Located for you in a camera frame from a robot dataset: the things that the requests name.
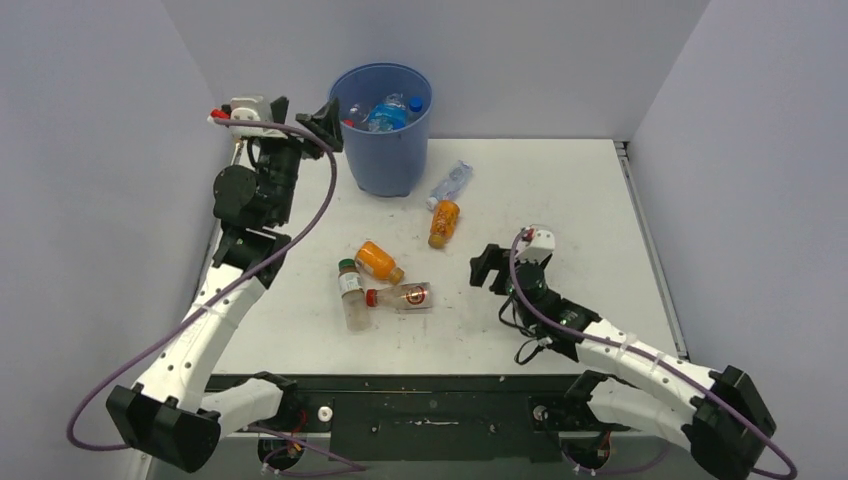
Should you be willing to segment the red-label clear bottle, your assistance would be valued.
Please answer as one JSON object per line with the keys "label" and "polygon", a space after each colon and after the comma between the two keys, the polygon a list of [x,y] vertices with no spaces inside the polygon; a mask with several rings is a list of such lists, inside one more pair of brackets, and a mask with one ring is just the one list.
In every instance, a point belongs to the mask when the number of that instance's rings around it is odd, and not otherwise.
{"label": "red-label clear bottle", "polygon": [[369,114],[370,109],[366,105],[356,103],[348,109],[343,123],[351,128],[366,130]]}

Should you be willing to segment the crushed blue-label water bottle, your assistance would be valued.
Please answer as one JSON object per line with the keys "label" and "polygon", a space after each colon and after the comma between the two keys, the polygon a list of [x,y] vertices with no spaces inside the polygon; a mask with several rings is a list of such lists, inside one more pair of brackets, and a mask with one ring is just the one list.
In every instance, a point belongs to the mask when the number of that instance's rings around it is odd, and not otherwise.
{"label": "crushed blue-label water bottle", "polygon": [[372,108],[366,121],[370,132],[390,132],[405,128],[408,122],[408,109],[405,97],[393,93]]}

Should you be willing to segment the Pepsi bottle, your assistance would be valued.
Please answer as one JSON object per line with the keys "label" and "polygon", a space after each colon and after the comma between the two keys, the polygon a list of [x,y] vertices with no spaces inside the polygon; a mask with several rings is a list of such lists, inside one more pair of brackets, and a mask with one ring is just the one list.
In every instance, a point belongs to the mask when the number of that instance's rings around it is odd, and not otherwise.
{"label": "Pepsi bottle", "polygon": [[419,96],[409,98],[407,103],[407,125],[414,123],[423,112],[423,99]]}

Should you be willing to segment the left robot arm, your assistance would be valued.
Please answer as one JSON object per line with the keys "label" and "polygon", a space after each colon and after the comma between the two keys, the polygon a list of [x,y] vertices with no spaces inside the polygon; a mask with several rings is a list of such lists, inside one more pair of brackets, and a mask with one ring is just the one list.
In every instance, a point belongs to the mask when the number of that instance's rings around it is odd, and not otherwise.
{"label": "left robot arm", "polygon": [[194,302],[177,333],[160,343],[151,366],[117,386],[107,411],[129,447],[187,473],[200,470],[226,436],[252,426],[276,431],[305,421],[294,381],[259,372],[208,393],[214,367],[241,321],[270,289],[296,244],[279,227],[290,218],[300,163],[343,148],[340,103],[285,123],[288,100],[242,96],[214,110],[247,155],[213,182],[221,234]]}

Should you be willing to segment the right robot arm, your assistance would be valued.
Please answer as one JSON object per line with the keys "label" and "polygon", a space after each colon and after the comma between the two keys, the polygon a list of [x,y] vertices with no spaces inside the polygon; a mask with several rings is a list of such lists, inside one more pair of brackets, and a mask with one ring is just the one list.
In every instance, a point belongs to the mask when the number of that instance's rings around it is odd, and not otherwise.
{"label": "right robot arm", "polygon": [[750,376],[669,356],[566,299],[546,281],[552,253],[533,242],[516,250],[489,244],[470,259],[469,283],[480,287],[495,272],[490,290],[506,297],[510,327],[535,353],[549,350],[585,366],[566,394],[569,421],[652,434],[688,451],[716,479],[753,474],[776,423]]}

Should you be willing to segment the blue plastic bin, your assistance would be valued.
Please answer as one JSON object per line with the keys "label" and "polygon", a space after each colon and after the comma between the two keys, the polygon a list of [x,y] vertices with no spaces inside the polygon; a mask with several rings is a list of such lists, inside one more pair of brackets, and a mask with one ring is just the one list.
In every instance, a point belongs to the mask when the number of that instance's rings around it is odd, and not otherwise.
{"label": "blue plastic bin", "polygon": [[[424,107],[420,117],[405,128],[390,132],[359,130],[343,123],[356,104],[370,111],[393,93],[403,94],[406,104],[419,96]],[[338,98],[344,153],[358,187],[380,197],[405,197],[423,176],[427,161],[433,88],[417,70],[388,62],[355,67],[332,85],[329,98]]]}

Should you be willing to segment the orange pineapple-label juice bottle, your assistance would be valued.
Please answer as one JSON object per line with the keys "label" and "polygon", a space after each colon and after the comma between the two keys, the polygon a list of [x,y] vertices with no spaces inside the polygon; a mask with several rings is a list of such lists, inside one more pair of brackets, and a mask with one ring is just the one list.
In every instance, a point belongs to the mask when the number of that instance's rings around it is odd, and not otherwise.
{"label": "orange pineapple-label juice bottle", "polygon": [[451,200],[440,201],[433,212],[428,245],[442,249],[453,237],[460,215],[460,207]]}

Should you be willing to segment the small clear water bottle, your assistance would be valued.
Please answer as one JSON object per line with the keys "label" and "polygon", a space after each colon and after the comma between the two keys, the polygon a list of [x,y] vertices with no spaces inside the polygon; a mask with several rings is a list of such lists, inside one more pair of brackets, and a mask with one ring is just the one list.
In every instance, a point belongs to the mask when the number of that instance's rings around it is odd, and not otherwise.
{"label": "small clear water bottle", "polygon": [[442,201],[455,201],[464,188],[469,184],[474,169],[465,161],[457,161],[448,173],[429,192],[425,205],[429,211],[434,211]]}

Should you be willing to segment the clear bottle red round logo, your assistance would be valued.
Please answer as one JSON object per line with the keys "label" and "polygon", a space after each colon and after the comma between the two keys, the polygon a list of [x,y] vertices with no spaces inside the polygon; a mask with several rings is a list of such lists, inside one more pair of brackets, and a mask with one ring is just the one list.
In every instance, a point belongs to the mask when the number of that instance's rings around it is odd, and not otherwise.
{"label": "clear bottle red round logo", "polygon": [[407,283],[384,289],[368,289],[365,300],[371,308],[391,308],[395,310],[424,310],[433,305],[429,282]]}

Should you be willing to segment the plain orange juice bottle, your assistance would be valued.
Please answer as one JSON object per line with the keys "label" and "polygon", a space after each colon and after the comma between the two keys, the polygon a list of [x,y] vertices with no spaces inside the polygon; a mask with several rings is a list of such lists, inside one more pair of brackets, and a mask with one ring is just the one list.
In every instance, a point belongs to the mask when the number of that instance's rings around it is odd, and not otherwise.
{"label": "plain orange juice bottle", "polygon": [[355,263],[373,278],[398,285],[405,277],[394,258],[373,241],[366,241],[354,256]]}

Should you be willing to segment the cloudy bottle green cap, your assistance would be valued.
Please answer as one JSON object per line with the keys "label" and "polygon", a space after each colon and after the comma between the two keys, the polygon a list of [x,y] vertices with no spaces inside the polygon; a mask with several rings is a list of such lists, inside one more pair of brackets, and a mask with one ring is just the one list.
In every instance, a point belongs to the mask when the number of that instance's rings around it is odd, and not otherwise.
{"label": "cloudy bottle green cap", "polygon": [[350,332],[368,330],[371,325],[365,289],[362,277],[355,261],[345,258],[338,263],[338,286],[345,314],[345,322]]}

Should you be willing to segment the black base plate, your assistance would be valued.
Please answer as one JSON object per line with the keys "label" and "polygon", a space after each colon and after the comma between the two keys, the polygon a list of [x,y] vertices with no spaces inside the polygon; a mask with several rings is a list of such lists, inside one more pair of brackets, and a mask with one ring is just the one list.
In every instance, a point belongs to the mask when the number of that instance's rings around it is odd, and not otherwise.
{"label": "black base plate", "polygon": [[553,462],[555,435],[644,432],[603,422],[588,383],[565,375],[293,375],[281,413],[259,426],[329,441],[354,461]]}

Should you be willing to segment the aluminium rail frame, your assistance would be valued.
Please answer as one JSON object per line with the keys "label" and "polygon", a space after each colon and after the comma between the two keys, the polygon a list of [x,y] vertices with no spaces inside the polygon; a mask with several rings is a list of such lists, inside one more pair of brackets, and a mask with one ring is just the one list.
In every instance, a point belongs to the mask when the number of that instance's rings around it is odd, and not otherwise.
{"label": "aluminium rail frame", "polygon": [[[226,166],[237,163],[240,160],[242,152],[242,141],[228,141],[226,153],[227,156],[222,165],[215,168],[213,176]],[[189,276],[189,290],[182,303],[184,312],[175,320],[170,327],[178,327],[182,321],[189,315],[192,310],[192,305],[196,299],[197,293],[204,282],[206,272],[209,267],[209,257],[212,250],[217,244],[217,235],[219,230],[219,222],[211,215],[211,206],[207,208],[206,218],[201,223],[201,249],[199,250],[198,260],[192,263],[192,273]],[[153,458],[139,450],[132,450],[124,467],[124,472],[120,474],[119,479],[146,479],[150,470]]]}

